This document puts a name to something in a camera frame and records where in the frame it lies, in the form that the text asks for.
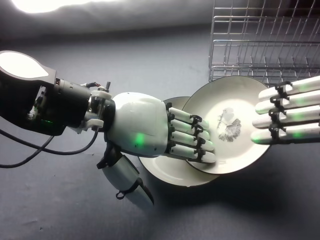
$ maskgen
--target metal wire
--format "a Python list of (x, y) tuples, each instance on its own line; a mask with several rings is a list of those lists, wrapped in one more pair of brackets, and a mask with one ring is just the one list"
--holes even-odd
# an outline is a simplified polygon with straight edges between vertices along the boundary
[(320, 7), (316, 0), (308, 7), (301, 0), (291, 6), (280, 0), (277, 7), (268, 7), (267, 1), (248, 0), (243, 6), (238, 1), (236, 6), (234, 0), (229, 6), (225, 6), (228, 1), (214, 2), (209, 82), (239, 75), (275, 83), (319, 74)]

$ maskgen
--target black cable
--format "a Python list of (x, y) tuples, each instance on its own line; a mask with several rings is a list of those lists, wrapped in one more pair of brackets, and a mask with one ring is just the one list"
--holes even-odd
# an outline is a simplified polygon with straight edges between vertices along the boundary
[[(16, 136), (12, 136), (11, 134), (3, 131), (0, 129), (0, 134), (17, 142), (17, 143), (20, 143), (20, 144), (23, 144), (25, 146), (28, 146), (30, 148), (34, 148), (34, 149), (40, 149), (41, 147), (38, 146), (38, 145), (35, 145), (35, 144), (32, 144), (30, 142), (27, 142), (27, 141), (24, 141), (20, 138), (17, 138)], [(43, 152), (46, 152), (46, 153), (50, 153), (50, 154), (56, 154), (56, 155), (75, 155), (75, 154), (80, 154), (84, 151), (86, 151), (87, 149), (89, 149), (92, 144), (94, 144), (95, 140), (97, 139), (97, 136), (98, 136), (98, 132), (95, 132), (94, 135), (93, 135), (93, 138), (91, 139), (91, 141), (89, 142), (89, 144), (87, 146), (85, 146), (84, 148), (82, 149), (79, 149), (79, 150), (76, 150), (76, 151), (55, 151), (55, 150), (51, 150), (51, 149), (47, 149), (47, 148), (43, 148), (42, 151)]]
[(52, 139), (54, 139), (54, 136), (49, 137), (49, 139), (37, 151), (35, 151), (32, 155), (28, 156), (25, 160), (16, 164), (0, 164), (0, 169), (13, 169), (26, 164), (35, 156), (37, 156), (52, 141)]

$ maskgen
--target white robotic hand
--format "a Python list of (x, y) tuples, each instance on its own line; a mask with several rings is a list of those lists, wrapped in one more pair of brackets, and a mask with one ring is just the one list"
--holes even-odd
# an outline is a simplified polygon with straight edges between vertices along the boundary
[(216, 161), (206, 131), (209, 124), (201, 117), (142, 93), (124, 92), (113, 101), (115, 116), (107, 138), (121, 152), (151, 158), (169, 155), (199, 163)]
[(259, 94), (252, 124), (256, 144), (320, 142), (320, 76), (281, 82)]

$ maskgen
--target plate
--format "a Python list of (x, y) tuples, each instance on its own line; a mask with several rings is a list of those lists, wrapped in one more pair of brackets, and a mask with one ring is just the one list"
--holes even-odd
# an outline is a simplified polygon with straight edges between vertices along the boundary
[[(164, 103), (172, 103), (176, 109), (182, 109), (189, 96), (180, 96), (167, 99)], [(142, 165), (156, 178), (172, 185), (198, 186), (206, 184), (218, 177), (218, 175), (203, 173), (191, 167), (186, 161), (158, 156), (155, 158), (140, 157)]]
[(216, 163), (188, 162), (209, 174), (228, 174), (252, 164), (269, 148), (251, 141), (257, 130), (252, 120), (258, 115), (258, 95), (267, 87), (247, 76), (227, 76), (212, 81), (187, 101), (183, 110), (209, 122)]

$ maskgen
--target stacked plate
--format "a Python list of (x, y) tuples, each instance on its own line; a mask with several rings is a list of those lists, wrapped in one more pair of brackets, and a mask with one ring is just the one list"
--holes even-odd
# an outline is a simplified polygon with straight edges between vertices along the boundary
[(144, 167), (158, 179), (178, 186), (198, 186), (247, 167), (268, 149), (269, 145), (251, 142), (256, 128), (258, 95), (267, 87), (246, 76), (228, 76), (212, 81), (191, 97), (165, 100), (177, 109), (199, 115), (209, 122), (216, 163), (203, 164), (166, 156), (140, 157)]

